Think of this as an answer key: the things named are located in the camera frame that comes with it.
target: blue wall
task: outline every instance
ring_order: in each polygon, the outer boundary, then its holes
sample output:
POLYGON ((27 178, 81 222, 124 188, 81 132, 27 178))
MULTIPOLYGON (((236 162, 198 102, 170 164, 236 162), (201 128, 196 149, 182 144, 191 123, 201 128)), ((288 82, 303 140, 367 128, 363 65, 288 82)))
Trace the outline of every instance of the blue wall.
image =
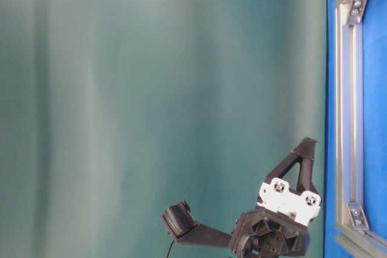
POLYGON ((363 20, 365 211, 387 238, 387 0, 369 0, 363 20))

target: green curtain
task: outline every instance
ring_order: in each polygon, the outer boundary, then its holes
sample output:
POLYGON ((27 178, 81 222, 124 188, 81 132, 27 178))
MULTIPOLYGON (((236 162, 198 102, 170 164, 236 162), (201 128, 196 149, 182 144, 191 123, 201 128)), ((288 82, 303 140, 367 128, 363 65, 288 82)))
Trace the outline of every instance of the green curtain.
MULTIPOLYGON (((1 257, 163 257, 159 215, 179 199, 230 232, 306 135, 323 194, 325 0, 0 10, 1 257)), ((310 233, 307 257, 322 257, 322 211, 310 233)), ((226 255, 176 245, 171 257, 226 255)))

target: black cable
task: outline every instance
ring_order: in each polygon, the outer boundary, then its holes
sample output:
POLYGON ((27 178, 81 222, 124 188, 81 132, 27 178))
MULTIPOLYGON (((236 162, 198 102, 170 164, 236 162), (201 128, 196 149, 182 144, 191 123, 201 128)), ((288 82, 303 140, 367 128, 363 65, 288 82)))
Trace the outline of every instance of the black cable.
POLYGON ((169 257, 169 252, 171 251, 172 245, 174 244, 174 242, 175 242, 175 239, 172 239, 171 244, 169 244, 169 247, 168 247, 168 250, 167 250, 167 256, 165 256, 165 258, 169 257))

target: bolt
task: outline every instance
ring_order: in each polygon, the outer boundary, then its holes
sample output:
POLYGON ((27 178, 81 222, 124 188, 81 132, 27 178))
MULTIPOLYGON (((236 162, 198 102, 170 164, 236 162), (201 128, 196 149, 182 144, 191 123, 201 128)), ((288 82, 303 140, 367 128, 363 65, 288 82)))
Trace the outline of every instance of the bolt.
POLYGON ((362 6, 362 2, 360 0, 355 0, 353 2, 353 7, 354 8, 359 8, 360 6, 362 6))
POLYGON ((352 208, 352 209, 351 209, 351 213, 352 213, 355 217, 357 217, 357 216, 360 214, 359 210, 356 209, 356 208, 352 208))
POLYGON ((352 9, 351 16, 358 16, 358 15, 359 15, 359 9, 357 8, 352 9))
POLYGON ((279 192, 279 193, 282 193, 285 189, 285 185, 281 182, 277 182, 275 185, 274 185, 274 189, 276 192, 279 192))
POLYGON ((360 226, 362 224, 362 221, 361 220, 358 220, 358 219, 356 219, 355 220, 355 225, 358 227, 358 226, 360 226))

